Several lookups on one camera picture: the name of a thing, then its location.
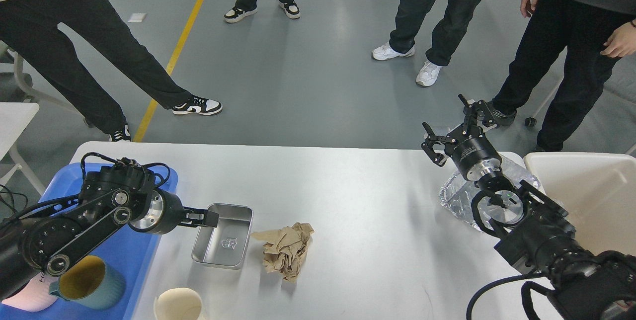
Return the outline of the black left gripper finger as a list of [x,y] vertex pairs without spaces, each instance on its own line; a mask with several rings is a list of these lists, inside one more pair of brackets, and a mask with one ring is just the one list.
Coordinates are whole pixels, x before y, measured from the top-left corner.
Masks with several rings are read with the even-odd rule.
[[220,214],[209,209],[196,209],[182,207],[178,225],[182,227],[206,227],[216,228],[220,220]]

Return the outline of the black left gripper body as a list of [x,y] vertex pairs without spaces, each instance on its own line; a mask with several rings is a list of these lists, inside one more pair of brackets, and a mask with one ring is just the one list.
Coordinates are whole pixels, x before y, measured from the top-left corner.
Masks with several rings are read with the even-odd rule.
[[136,232],[166,234],[185,218],[185,209],[181,200],[173,193],[156,189],[151,193],[150,206],[140,220],[130,223]]

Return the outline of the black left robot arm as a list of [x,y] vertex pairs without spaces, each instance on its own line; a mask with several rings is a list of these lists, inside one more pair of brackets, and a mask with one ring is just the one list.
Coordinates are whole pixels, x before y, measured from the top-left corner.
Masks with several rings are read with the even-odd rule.
[[177,226],[215,228],[220,215],[185,207],[161,189],[168,176],[152,164],[110,159],[98,171],[80,163],[77,195],[41,202],[1,224],[1,298],[20,291],[36,273],[59,276],[128,225],[136,232],[166,234]]

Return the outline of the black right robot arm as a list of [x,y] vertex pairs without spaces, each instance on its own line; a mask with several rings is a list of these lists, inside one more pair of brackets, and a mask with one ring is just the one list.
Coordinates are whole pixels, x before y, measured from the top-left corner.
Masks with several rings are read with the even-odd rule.
[[497,237],[495,250],[518,276],[491,282],[471,298],[466,317],[486,291],[507,282],[523,281],[523,310],[538,319],[532,292],[546,297],[564,320],[633,320],[635,318],[635,257],[615,250],[594,255],[575,240],[568,211],[534,186],[514,177],[502,155],[486,138],[499,127],[486,101],[459,96],[464,120],[447,135],[435,134],[423,122],[421,148],[438,166],[451,159],[473,190],[459,219]]

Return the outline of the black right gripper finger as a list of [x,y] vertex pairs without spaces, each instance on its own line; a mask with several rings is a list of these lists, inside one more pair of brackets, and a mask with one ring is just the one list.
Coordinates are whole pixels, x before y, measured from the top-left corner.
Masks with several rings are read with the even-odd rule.
[[463,94],[458,98],[464,105],[464,120],[460,125],[460,135],[466,138],[485,137],[489,130],[503,127],[500,118],[496,117],[485,100],[475,102],[466,99]]
[[429,123],[423,122],[422,126],[425,130],[425,140],[421,144],[421,148],[437,166],[443,166],[447,159],[451,159],[456,167],[459,167],[458,147],[465,141],[465,123],[457,125],[447,135],[435,134]]

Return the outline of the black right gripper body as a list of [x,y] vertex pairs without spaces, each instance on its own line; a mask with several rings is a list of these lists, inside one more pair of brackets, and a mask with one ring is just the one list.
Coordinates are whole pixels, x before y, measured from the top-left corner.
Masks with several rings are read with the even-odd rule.
[[502,157],[485,136],[462,141],[450,157],[464,179],[470,181],[499,170],[502,164]]

